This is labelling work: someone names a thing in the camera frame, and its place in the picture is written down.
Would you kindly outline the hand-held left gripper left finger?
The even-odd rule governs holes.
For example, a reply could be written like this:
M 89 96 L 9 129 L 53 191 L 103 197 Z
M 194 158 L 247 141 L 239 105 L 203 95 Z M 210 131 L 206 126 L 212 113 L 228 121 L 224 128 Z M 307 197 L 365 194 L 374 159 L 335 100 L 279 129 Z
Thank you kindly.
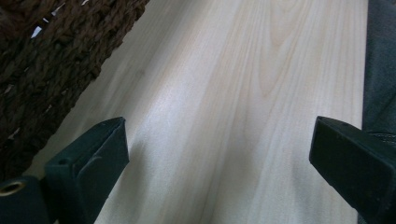
M 129 163 L 125 119 L 102 121 L 45 165 L 61 224 L 93 224 Z

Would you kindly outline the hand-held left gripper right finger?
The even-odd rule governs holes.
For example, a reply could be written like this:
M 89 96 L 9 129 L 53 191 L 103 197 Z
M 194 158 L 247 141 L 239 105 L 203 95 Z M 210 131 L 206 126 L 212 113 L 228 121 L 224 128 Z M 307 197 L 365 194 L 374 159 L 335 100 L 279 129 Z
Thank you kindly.
M 309 161 L 367 224 L 396 224 L 396 148 L 337 119 L 316 119 Z

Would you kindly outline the dark grey cloth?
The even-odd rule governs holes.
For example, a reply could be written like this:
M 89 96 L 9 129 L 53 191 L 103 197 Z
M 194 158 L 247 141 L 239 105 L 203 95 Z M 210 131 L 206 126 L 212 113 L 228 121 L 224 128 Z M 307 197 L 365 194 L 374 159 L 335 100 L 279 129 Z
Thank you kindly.
M 368 0 L 362 129 L 396 149 L 396 0 Z

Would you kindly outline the dark brown woven basket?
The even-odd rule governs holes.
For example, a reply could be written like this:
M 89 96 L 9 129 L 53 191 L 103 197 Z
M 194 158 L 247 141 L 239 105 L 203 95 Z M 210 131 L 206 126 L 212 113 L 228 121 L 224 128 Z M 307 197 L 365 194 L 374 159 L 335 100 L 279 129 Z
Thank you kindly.
M 0 182 L 57 131 L 149 0 L 0 0 Z

